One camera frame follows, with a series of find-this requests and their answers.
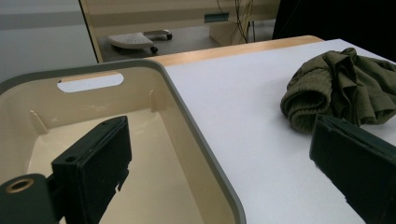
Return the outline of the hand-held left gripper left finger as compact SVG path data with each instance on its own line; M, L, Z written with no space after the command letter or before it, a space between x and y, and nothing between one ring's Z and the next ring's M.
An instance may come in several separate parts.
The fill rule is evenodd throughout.
M132 161L128 118L105 120L51 162L67 224L98 224Z

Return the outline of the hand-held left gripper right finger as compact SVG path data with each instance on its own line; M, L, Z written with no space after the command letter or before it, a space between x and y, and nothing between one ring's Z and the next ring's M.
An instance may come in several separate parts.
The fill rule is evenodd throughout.
M316 117L309 152L366 224L396 224L396 147L350 122Z

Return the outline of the beige plastic bin grey rim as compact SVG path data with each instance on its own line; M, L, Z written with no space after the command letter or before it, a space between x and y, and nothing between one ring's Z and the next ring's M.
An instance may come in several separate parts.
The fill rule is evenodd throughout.
M0 80L0 184L49 175L52 160L118 116L129 121L133 157L101 224L247 224L175 85L150 60Z

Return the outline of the olive green garment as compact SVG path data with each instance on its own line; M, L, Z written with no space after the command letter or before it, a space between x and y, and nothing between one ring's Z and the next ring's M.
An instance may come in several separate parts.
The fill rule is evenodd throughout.
M396 116L396 64L353 48L327 51L295 72L280 109L301 133L313 132L318 114L357 126L383 124Z

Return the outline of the white wheeled footrest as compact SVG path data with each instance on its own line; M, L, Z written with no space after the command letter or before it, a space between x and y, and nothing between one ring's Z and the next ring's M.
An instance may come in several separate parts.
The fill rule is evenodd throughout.
M156 30L143 33L123 34L123 35L110 35L107 40L109 43L121 49L149 49L153 54L158 52L158 48L150 36L164 36L167 40L173 38L173 34L169 30Z

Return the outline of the dark curtain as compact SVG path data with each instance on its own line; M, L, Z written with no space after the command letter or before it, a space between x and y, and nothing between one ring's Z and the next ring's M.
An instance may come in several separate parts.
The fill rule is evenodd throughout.
M396 0L280 0L273 38L343 39L396 62Z

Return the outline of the beige desk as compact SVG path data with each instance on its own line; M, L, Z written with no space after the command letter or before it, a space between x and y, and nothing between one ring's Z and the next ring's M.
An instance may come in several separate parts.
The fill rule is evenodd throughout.
M207 25L222 46L248 42L252 21L276 18L280 0L78 0L96 60L103 60L97 39L164 29ZM229 19L204 22L207 13L228 12Z

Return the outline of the green metal bracket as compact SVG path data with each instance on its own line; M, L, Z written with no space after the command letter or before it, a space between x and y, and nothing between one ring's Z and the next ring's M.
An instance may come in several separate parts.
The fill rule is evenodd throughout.
M204 16L205 23L227 21L228 19L229 19L228 12L207 13Z

